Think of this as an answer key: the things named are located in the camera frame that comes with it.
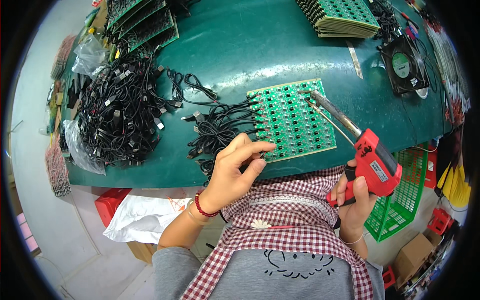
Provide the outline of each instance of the gray shirt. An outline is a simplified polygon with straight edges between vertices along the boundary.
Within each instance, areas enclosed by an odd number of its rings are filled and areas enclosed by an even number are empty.
[[[190,250],[169,247],[152,257],[155,299],[179,299],[201,263]],[[374,299],[385,299],[382,267],[367,262]],[[350,265],[331,255],[276,250],[234,252],[210,299],[353,299]]]

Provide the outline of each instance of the hand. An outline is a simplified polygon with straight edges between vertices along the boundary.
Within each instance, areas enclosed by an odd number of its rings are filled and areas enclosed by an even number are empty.
[[[353,159],[348,161],[347,164],[351,167],[355,167],[357,161]],[[358,232],[363,230],[363,224],[372,212],[378,197],[376,195],[368,194],[367,182],[363,176],[359,176],[353,181],[353,194],[356,202],[350,205],[341,206],[345,203],[346,188],[347,177],[344,173],[337,184],[333,187],[332,200],[336,199],[338,203],[338,216],[342,220],[340,223],[341,227],[347,231]]]
[[[275,148],[269,142],[252,142],[246,133],[236,136],[216,156],[210,183],[199,197],[202,210],[212,214],[246,194],[266,165],[259,152]],[[239,168],[246,164],[242,174]]]

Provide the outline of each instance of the red beaded bracelet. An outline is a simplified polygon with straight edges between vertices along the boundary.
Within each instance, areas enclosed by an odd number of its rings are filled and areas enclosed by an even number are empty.
[[[200,208],[200,203],[198,203],[198,196],[200,196],[200,194],[201,194],[202,192],[203,192],[203,191],[200,191],[200,192],[198,192],[198,193],[195,195],[195,205],[197,206],[198,211],[199,211],[202,215],[207,216],[207,217],[214,217],[214,216],[218,215],[218,212],[219,212],[219,211],[217,211],[217,212],[215,212],[215,213],[213,213],[213,214],[208,214],[208,213],[204,212],[204,211]]]

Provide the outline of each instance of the green workbench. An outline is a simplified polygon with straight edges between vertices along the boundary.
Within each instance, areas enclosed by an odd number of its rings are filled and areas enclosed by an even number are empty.
[[[393,3],[422,24],[404,1]],[[361,65],[364,80],[360,79],[345,39],[318,38],[294,0],[202,0],[191,6],[191,13],[191,17],[177,19],[180,39],[161,50],[157,63],[195,74],[224,103],[238,103],[253,89],[321,78],[327,97],[362,129],[372,129],[392,152],[450,131],[440,83],[437,93],[429,88],[425,100],[415,93],[395,96],[376,49],[380,41],[349,38]],[[398,20],[405,26],[404,19]],[[420,38],[433,57],[422,28]],[[162,74],[157,93],[169,98],[170,91],[171,82]],[[185,90],[185,97],[204,99],[190,90]],[[124,188],[202,185],[205,175],[194,160],[186,158],[187,142],[198,136],[194,122],[180,118],[196,110],[208,112],[208,107],[183,103],[183,108],[168,110],[161,116],[165,125],[161,140],[141,166],[108,167],[102,176],[69,164],[70,183]],[[337,132],[336,141],[336,149],[270,163],[259,178],[345,164],[354,156],[353,147]]]

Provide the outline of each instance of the white plastic bag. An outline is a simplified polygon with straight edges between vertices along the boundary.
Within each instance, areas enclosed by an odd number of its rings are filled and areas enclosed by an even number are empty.
[[[105,166],[95,160],[92,151],[83,143],[80,128],[78,128],[78,120],[64,120],[63,127],[65,129],[65,141],[75,164],[89,172],[106,175]]]
[[[162,232],[182,212],[190,199],[169,199],[127,195],[103,232],[107,238],[127,242],[158,244]]]
[[[74,53],[77,55],[72,72],[85,74],[95,79],[107,66],[108,49],[89,34],[78,46]]]

